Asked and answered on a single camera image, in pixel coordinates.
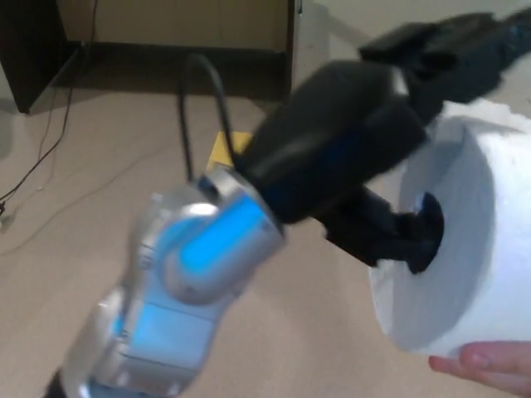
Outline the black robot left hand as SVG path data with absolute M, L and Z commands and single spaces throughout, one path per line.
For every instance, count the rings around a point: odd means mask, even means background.
M 313 73 L 253 133 L 237 168 L 278 221 L 314 218 L 364 264 L 398 260 L 419 274 L 441 244 L 439 202 L 426 194 L 419 212 L 395 213 L 366 184 L 425 143 L 445 103 L 487 95 L 529 51 L 528 9 L 403 24 L 359 60 Z

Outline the person's bare hand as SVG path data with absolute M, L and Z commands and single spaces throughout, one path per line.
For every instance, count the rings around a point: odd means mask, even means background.
M 428 363 L 435 372 L 530 397 L 530 341 L 474 342 L 456 359 L 430 356 Z

